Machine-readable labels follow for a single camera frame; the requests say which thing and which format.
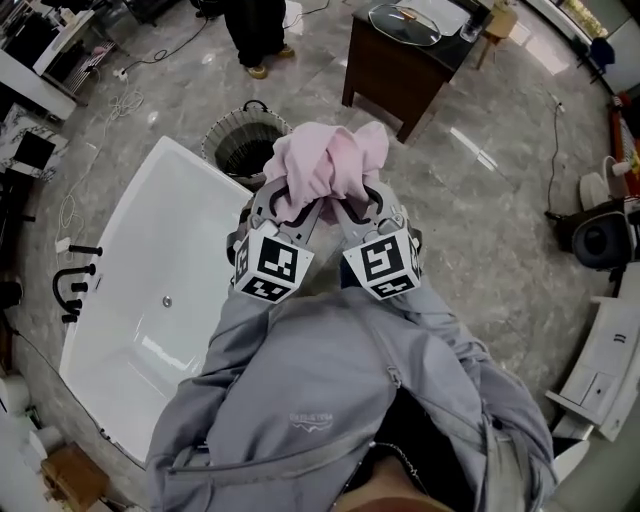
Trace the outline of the light wooden stool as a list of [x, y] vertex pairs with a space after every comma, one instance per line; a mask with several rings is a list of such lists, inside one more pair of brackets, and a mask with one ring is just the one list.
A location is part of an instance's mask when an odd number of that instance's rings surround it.
[[495, 49], [502, 40], [507, 39], [514, 29], [518, 15], [512, 4], [512, 0], [494, 0], [491, 9], [493, 18], [483, 32], [485, 44], [476, 64], [477, 70], [481, 68], [490, 51]]

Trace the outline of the person's grey jacket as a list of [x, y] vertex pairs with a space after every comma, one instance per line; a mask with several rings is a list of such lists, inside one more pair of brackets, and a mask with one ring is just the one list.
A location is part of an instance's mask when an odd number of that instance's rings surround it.
[[455, 512], [392, 457], [346, 488], [401, 388], [451, 441], [473, 512], [541, 511], [558, 479], [540, 408], [423, 284], [274, 307], [231, 292], [153, 432], [151, 512]]

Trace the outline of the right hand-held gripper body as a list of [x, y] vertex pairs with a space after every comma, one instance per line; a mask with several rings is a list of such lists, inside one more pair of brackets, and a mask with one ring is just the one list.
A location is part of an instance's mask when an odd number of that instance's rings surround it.
[[386, 300], [420, 286], [421, 247], [421, 232], [406, 223], [346, 250], [343, 257], [360, 286], [377, 300]]

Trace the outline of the dark wooden table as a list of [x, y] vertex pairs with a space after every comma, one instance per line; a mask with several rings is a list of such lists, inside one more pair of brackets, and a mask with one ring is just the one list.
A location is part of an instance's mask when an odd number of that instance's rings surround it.
[[474, 44], [459, 33], [432, 46], [392, 39], [374, 27], [369, 11], [400, 0], [371, 0], [353, 13], [342, 104], [359, 94], [402, 122], [396, 138], [412, 134], [441, 87], [448, 83]]

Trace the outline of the white marble-pattern cabinet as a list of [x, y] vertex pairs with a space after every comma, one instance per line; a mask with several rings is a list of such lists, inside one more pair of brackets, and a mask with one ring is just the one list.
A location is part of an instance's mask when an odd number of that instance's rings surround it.
[[18, 104], [0, 122], [0, 170], [49, 182], [68, 147], [67, 138]]

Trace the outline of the grey wicker laundry basket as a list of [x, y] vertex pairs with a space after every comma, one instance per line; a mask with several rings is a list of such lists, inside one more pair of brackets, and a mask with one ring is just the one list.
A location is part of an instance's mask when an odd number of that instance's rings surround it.
[[221, 117], [201, 142], [202, 158], [251, 192], [265, 181], [264, 165], [274, 156], [275, 142], [291, 126], [260, 100]]

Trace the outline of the brown cardboard box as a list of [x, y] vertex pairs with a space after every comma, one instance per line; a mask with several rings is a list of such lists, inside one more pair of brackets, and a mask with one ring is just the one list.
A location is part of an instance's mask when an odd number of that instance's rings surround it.
[[75, 442], [53, 452], [40, 469], [51, 497], [72, 512], [88, 512], [109, 486], [107, 474]]

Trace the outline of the white bathtub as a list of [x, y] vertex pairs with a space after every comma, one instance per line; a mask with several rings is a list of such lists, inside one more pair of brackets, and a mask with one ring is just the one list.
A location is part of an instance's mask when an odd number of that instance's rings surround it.
[[109, 440], [137, 462], [178, 384], [201, 371], [232, 276], [226, 238], [249, 197], [163, 137], [99, 240], [103, 255], [93, 258], [96, 273], [67, 328], [59, 372]]

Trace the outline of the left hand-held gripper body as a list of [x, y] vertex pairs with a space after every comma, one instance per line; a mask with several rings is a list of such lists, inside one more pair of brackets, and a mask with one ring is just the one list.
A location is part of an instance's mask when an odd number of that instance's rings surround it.
[[232, 279], [235, 291], [278, 304], [299, 289], [314, 258], [295, 245], [273, 221], [232, 233]]

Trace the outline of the light pink cloth garment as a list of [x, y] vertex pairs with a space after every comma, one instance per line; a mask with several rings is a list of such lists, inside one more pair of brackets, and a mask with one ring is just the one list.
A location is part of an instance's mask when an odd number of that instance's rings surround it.
[[343, 126], [306, 122], [279, 138], [264, 165], [268, 183], [284, 178], [289, 192], [276, 200], [276, 219], [293, 221], [319, 198], [365, 201], [364, 180], [379, 179], [389, 140], [385, 126], [372, 121], [349, 131]]

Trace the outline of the black round appliance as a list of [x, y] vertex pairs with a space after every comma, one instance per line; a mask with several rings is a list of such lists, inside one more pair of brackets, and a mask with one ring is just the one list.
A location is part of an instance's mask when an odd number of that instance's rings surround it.
[[637, 199], [613, 199], [561, 215], [545, 212], [563, 252], [585, 267], [613, 270], [640, 261], [640, 206]]

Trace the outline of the oval glass lid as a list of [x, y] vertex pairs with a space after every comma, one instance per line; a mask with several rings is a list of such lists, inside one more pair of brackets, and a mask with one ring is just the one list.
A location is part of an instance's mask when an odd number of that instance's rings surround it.
[[409, 7], [380, 4], [369, 10], [368, 19], [376, 30], [402, 44], [429, 47], [442, 38], [433, 20]]

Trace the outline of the person's black shirt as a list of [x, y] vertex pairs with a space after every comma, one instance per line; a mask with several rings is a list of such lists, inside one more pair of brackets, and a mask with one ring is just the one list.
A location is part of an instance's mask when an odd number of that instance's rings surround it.
[[451, 441], [441, 433], [421, 404], [404, 388], [396, 392], [367, 454], [346, 488], [369, 481], [374, 465], [386, 457], [397, 459], [413, 486], [455, 512], [473, 512], [475, 491]]

